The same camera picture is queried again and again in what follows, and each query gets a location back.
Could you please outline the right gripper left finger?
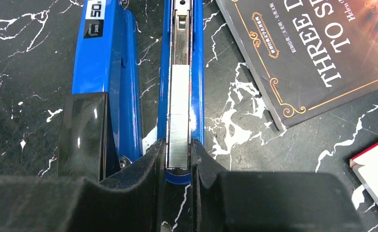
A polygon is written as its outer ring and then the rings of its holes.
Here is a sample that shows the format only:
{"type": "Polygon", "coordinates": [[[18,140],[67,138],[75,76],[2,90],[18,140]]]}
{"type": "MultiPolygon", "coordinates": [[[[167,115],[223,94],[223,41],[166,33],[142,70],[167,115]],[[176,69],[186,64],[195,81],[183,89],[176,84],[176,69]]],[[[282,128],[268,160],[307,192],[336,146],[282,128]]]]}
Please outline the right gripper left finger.
{"type": "Polygon", "coordinates": [[[165,141],[95,183],[0,175],[0,232],[159,232],[165,141]]]}

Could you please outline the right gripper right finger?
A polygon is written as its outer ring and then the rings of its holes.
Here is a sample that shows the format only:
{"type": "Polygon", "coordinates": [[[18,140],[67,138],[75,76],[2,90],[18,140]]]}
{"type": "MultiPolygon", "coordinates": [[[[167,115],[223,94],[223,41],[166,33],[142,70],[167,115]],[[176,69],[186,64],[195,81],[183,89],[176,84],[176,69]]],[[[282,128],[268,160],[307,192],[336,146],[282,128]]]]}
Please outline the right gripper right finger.
{"type": "Polygon", "coordinates": [[[342,182],[328,173],[228,171],[190,144],[195,232],[361,232],[342,182]]]}

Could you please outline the blue stapler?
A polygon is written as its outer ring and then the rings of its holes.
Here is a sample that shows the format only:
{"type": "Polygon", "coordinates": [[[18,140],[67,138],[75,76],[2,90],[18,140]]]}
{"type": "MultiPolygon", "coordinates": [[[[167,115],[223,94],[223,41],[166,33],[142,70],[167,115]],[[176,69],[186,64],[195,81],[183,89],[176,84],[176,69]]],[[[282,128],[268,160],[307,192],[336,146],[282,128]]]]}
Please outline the blue stapler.
{"type": "Polygon", "coordinates": [[[143,155],[137,59],[134,14],[119,0],[85,1],[60,128],[58,176],[99,182],[143,155]]]}
{"type": "Polygon", "coordinates": [[[191,182],[192,140],[204,141],[204,29],[201,0],[166,0],[157,137],[166,142],[166,180],[191,182]]]}

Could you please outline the silver staple strip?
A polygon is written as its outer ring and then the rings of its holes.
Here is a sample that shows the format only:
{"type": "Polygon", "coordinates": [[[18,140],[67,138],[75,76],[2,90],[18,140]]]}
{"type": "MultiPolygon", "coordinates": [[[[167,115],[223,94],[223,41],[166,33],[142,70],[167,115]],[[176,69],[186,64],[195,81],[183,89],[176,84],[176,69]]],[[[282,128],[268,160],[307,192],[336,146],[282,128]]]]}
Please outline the silver staple strip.
{"type": "Polygon", "coordinates": [[[190,66],[173,65],[170,87],[168,168],[188,167],[190,66]]]}

